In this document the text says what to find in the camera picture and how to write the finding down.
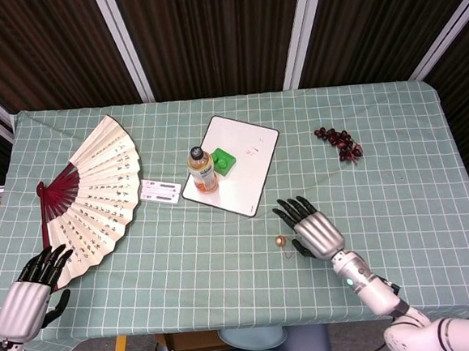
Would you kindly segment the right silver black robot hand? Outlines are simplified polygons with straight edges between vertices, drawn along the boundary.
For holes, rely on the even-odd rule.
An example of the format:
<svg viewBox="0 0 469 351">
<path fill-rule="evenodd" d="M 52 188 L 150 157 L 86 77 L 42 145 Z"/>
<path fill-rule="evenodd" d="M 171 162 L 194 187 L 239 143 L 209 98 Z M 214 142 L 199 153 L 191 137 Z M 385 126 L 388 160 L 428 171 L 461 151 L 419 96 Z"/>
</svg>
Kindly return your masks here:
<svg viewBox="0 0 469 351">
<path fill-rule="evenodd" d="M 294 232 L 292 245 L 302 256 L 330 261 L 345 248 L 344 236 L 303 196 L 276 203 L 280 208 L 272 212 Z"/>
</svg>

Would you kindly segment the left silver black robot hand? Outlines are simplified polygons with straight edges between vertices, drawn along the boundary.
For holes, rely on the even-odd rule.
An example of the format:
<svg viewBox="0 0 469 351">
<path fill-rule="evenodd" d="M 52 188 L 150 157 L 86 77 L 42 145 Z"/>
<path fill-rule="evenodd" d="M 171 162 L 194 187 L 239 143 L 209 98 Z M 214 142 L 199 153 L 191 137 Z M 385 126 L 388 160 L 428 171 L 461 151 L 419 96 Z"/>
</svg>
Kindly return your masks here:
<svg viewBox="0 0 469 351">
<path fill-rule="evenodd" d="M 60 318 L 70 300 L 70 290 L 63 290 L 52 310 L 49 309 L 49 300 L 58 290 L 58 281 L 72 253 L 64 244 L 57 248 L 48 246 L 26 262 L 3 303 L 0 338 L 24 344 Z"/>
</svg>

